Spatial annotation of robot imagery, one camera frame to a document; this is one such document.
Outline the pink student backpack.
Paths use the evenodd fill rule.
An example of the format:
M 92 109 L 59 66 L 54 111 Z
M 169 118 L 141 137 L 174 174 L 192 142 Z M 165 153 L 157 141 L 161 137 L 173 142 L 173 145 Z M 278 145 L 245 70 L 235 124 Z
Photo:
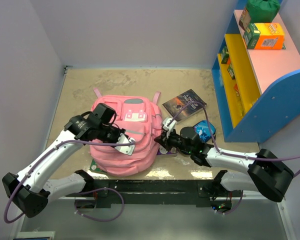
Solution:
M 117 113 L 114 123 L 135 141 L 131 146 L 90 145 L 89 152 L 98 168 L 115 177 L 127 177 L 148 169 L 157 156 L 160 145 L 155 138 L 161 134 L 162 113 L 157 105 L 161 93 L 152 100 L 142 96 L 102 95 L 95 88 L 97 100 Z

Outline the blue pencil case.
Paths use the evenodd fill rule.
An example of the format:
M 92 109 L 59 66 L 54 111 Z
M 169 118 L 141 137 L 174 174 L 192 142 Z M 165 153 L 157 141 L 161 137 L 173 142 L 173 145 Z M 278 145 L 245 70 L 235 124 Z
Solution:
M 203 143 L 207 143 L 212 136 L 216 138 L 216 128 L 210 124 L 210 129 L 206 120 L 202 120 L 193 126 L 194 131 L 199 135 Z

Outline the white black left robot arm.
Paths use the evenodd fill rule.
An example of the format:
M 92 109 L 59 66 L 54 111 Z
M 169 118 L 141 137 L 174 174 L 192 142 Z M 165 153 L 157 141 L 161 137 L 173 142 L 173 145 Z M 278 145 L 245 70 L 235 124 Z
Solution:
M 8 218 L 11 204 L 17 206 L 21 216 L 33 218 L 56 199 L 93 193 L 94 179 L 84 170 L 77 170 L 62 179 L 50 177 L 85 145 L 112 147 L 117 153 L 130 156 L 136 141 L 115 123 L 116 117 L 116 111 L 104 103 L 99 103 L 92 111 L 73 116 L 55 141 L 31 164 L 17 174 L 8 172 L 4 175 L 2 184 L 8 197 L 4 221 L 10 224 L 19 219 Z

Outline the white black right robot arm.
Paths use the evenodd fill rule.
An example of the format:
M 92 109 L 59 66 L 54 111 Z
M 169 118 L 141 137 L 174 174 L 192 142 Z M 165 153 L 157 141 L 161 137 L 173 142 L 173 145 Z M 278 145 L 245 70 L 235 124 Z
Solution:
M 217 149 L 204 143 L 192 127 L 184 127 L 180 133 L 175 130 L 161 131 L 155 142 L 167 151 L 176 148 L 187 153 L 199 166 L 226 168 L 217 174 L 213 192 L 220 197 L 228 192 L 243 190 L 259 192 L 268 200 L 281 202 L 290 186 L 294 173 L 278 158 L 270 159 L 272 152 L 242 153 Z

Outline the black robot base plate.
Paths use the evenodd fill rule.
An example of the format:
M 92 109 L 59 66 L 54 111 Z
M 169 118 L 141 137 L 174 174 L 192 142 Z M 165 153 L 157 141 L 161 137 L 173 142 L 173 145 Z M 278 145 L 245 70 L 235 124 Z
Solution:
M 111 190 L 118 191 L 126 205 L 195 205 L 209 208 L 211 203 L 221 204 L 228 191 L 214 180 L 126 180 L 95 179 L 83 191 L 102 190 L 97 193 L 97 207 L 109 208 L 120 204 L 120 197 Z

